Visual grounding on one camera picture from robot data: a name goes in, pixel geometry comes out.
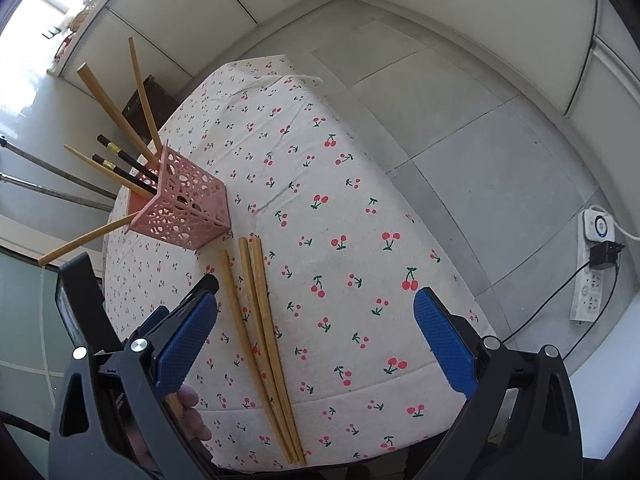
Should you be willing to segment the left hand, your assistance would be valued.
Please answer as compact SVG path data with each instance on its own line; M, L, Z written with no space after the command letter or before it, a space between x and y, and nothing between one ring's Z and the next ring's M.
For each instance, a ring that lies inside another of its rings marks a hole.
M201 442L206 442L212 438L212 432L203 422L200 412L195 408L200 398L193 388L182 385L176 393L170 394L167 400L171 411L177 417L186 440L198 439ZM138 462L145 468L158 471L157 464L136 424L127 428L127 437Z

